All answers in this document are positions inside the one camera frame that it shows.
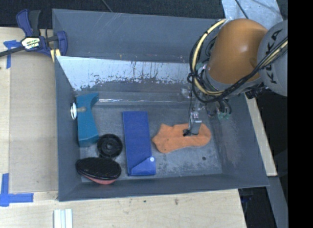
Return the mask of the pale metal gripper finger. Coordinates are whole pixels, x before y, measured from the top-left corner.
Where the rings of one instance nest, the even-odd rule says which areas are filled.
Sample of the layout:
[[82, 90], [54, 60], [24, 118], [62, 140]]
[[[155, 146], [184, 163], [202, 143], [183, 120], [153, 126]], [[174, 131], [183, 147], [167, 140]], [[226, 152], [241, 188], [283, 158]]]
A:
[[202, 120], [199, 117], [198, 111], [191, 112], [191, 134], [197, 135], [200, 130], [200, 126], [202, 124]]

